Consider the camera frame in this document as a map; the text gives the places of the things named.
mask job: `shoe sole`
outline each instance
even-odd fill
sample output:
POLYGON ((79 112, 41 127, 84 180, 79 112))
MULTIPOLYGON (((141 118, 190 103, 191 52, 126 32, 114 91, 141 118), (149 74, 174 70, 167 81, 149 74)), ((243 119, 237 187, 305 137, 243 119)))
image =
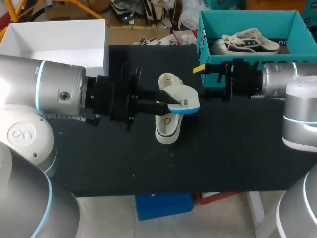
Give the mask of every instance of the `shoe sole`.
POLYGON ((278 53, 277 51, 274 52, 235 52, 235 51, 228 51, 228 50, 223 50, 217 46, 217 44, 214 44, 212 47, 212 53, 215 55, 276 55, 278 53))
POLYGON ((183 120, 183 115, 181 115, 181 118, 179 119, 179 122, 177 124, 177 128, 175 133, 172 136, 169 137, 163 137, 158 133, 158 129, 155 127, 155 137, 157 138, 158 142, 164 145, 173 144, 179 137, 180 127, 183 120))

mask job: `black table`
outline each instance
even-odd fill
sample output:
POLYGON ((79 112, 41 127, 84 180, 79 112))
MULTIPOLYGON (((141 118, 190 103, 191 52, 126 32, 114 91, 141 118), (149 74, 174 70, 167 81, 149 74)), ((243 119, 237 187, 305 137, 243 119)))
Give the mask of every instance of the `black table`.
MULTIPOLYGON (((165 72, 201 88, 195 46, 111 46, 110 76, 129 61, 142 67, 141 85, 158 88, 165 72)), ((58 148, 53 180, 75 196, 286 190, 317 162, 315 153, 286 147, 284 102, 235 97, 210 100, 185 116, 173 145, 155 138, 155 117, 139 114, 131 132, 102 118, 94 128, 51 120, 58 148)))

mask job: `white floor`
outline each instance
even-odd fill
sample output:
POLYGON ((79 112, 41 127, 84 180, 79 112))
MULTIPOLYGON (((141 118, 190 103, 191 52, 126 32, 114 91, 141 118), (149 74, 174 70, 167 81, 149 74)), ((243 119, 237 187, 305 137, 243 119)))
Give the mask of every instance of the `white floor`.
MULTIPOLYGON (((264 210, 280 197, 262 192, 264 210)), ((83 238, 254 238, 254 226, 245 194, 207 205, 192 212, 139 221, 134 196, 78 199, 83 211, 83 238)), ((275 232, 271 238, 278 238, 275 232)))

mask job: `yellow tag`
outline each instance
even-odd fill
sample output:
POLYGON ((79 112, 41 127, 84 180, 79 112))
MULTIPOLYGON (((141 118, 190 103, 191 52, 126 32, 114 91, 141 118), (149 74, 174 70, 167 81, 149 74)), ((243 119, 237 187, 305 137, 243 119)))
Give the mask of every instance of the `yellow tag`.
POLYGON ((198 67, 194 68, 193 69, 193 73, 199 73, 199 72, 201 72, 201 71, 203 71, 205 69, 206 69, 206 64, 202 64, 201 66, 198 66, 198 67))

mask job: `metal bolt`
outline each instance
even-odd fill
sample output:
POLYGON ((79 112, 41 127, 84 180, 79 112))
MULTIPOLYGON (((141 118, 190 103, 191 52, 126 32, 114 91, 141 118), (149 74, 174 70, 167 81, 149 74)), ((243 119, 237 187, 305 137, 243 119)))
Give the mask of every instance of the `metal bolt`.
POLYGON ((61 94, 60 94, 60 98, 62 99, 62 100, 68 100, 69 98, 70 98, 70 94, 68 93, 68 92, 61 92, 61 94))

